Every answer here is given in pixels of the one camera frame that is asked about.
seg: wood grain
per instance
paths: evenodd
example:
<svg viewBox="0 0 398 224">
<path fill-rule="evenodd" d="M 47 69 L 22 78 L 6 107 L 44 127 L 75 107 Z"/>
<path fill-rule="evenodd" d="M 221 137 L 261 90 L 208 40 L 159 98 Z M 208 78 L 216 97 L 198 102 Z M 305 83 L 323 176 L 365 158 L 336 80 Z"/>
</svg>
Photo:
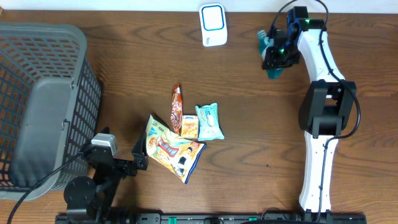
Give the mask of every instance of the wood grain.
<svg viewBox="0 0 398 224">
<path fill-rule="evenodd" d="M 208 142 L 188 185 L 150 160 L 148 171 L 121 182 L 114 205 L 255 213 L 294 209 L 305 166 L 297 121 L 309 84 L 305 64 L 277 80 L 261 70 L 256 32 L 268 29 L 274 15 L 227 13 L 228 43 L 213 48 L 202 46 L 198 13 L 192 12 L 4 11 L 1 20 L 72 24 L 86 34 L 88 59 L 104 82 L 98 128 L 111 128 L 120 158 L 132 159 L 149 113 L 170 124 L 174 84 L 182 85 L 185 114 L 218 102 L 226 139 Z M 396 15 L 332 14 L 328 25 L 330 48 L 347 80 L 356 82 L 363 113 L 357 134 L 338 144 L 332 211 L 363 212 L 370 224 L 398 219 L 397 29 Z M 24 202 L 15 222 L 53 223 L 66 209 L 62 194 Z M 0 202 L 0 223 L 14 204 Z"/>
</svg>

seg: orange snack package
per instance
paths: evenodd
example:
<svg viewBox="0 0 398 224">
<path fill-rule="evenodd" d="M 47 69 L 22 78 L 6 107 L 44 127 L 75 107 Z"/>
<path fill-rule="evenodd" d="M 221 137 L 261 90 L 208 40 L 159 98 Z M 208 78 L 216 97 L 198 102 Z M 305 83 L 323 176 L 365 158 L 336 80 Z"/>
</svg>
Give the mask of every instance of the orange snack package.
<svg viewBox="0 0 398 224">
<path fill-rule="evenodd" d="M 195 115 L 182 116 L 181 137 L 188 139 L 197 139 L 199 130 L 199 119 Z"/>
<path fill-rule="evenodd" d="M 180 84 L 173 86 L 172 89 L 172 115 L 170 117 L 172 126 L 176 134 L 180 134 L 182 125 L 182 96 Z"/>
</svg>

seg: white device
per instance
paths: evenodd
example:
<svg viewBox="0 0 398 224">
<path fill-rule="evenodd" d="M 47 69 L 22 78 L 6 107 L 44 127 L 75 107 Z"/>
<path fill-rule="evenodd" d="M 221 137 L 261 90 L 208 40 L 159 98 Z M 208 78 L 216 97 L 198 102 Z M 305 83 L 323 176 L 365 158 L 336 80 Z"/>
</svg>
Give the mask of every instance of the white device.
<svg viewBox="0 0 398 224">
<path fill-rule="evenodd" d="M 319 47 L 320 31 L 320 29 L 309 29 L 308 31 L 301 32 L 298 38 L 297 47 L 300 53 L 303 55 L 311 82 L 319 80 L 325 80 L 326 82 L 337 82 L 337 80 L 329 74 L 328 68 L 326 67 L 325 61 L 322 57 Z M 333 73 L 339 79 L 344 80 L 344 76 L 337 69 L 336 63 L 331 55 L 327 37 L 328 34 L 326 31 L 324 31 L 322 33 L 322 44 L 325 55 L 328 59 L 330 67 L 333 69 Z M 310 209 L 311 212 L 318 212 L 323 156 L 325 153 L 325 148 L 323 145 L 326 143 L 326 140 L 332 138 L 333 136 L 320 135 L 318 138 L 314 138 L 310 133 L 305 131 L 304 137 L 305 144 L 307 146 L 307 155 L 305 158 L 304 184 L 300 194 L 299 202 L 305 211 Z M 335 154 L 337 142 L 338 140 L 335 139 L 328 145 L 325 162 L 325 176 L 323 179 L 321 212 L 331 210 L 330 178 L 333 156 Z"/>
<path fill-rule="evenodd" d="M 116 137 L 113 134 L 98 133 L 93 137 L 91 143 L 97 146 L 106 146 L 111 148 L 112 156 L 118 151 Z"/>
<path fill-rule="evenodd" d="M 224 7 L 221 4 L 207 4 L 200 8 L 199 15 L 203 46 L 225 44 L 228 33 Z"/>
</svg>

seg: snack package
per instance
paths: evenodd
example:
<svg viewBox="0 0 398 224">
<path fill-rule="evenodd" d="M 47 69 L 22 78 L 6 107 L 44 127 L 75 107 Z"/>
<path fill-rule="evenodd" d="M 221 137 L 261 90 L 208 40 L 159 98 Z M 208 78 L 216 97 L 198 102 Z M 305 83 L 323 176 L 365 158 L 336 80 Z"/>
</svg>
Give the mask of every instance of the snack package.
<svg viewBox="0 0 398 224">
<path fill-rule="evenodd" d="M 149 156 L 166 166 L 186 184 L 206 144 L 182 138 L 150 115 L 146 128 L 146 147 Z"/>
<path fill-rule="evenodd" d="M 182 124 L 182 96 L 180 84 L 173 86 L 172 89 L 172 115 L 170 117 L 174 132 L 180 134 Z"/>
<path fill-rule="evenodd" d="M 198 116 L 195 115 L 183 115 L 182 116 L 182 127 L 181 127 L 181 137 L 189 139 L 198 138 L 199 130 L 199 120 Z"/>
<path fill-rule="evenodd" d="M 218 125 L 218 105 L 212 103 L 211 105 L 196 106 L 197 115 L 199 117 L 199 141 L 207 141 L 214 139 L 224 139 Z"/>
</svg>

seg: teal object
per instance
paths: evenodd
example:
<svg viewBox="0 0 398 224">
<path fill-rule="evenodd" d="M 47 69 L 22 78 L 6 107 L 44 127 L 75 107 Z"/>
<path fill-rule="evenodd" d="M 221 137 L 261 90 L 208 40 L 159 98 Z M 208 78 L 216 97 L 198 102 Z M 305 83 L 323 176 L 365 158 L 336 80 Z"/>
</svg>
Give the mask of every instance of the teal object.
<svg viewBox="0 0 398 224">
<path fill-rule="evenodd" d="M 260 30 L 257 33 L 257 38 L 259 39 L 259 52 L 262 57 L 262 60 L 265 60 L 266 50 L 268 47 L 274 46 L 274 40 L 267 37 L 267 33 L 264 30 Z M 278 68 L 275 70 L 266 70 L 268 78 L 275 79 L 278 78 L 280 74 L 283 72 L 283 68 Z"/>
<path fill-rule="evenodd" d="M 177 218 L 176 217 L 170 217 L 169 218 L 169 224 L 177 224 Z"/>
<path fill-rule="evenodd" d="M 224 139 L 218 124 L 218 104 L 195 107 L 199 119 L 199 141 L 211 141 L 214 139 Z"/>
</svg>

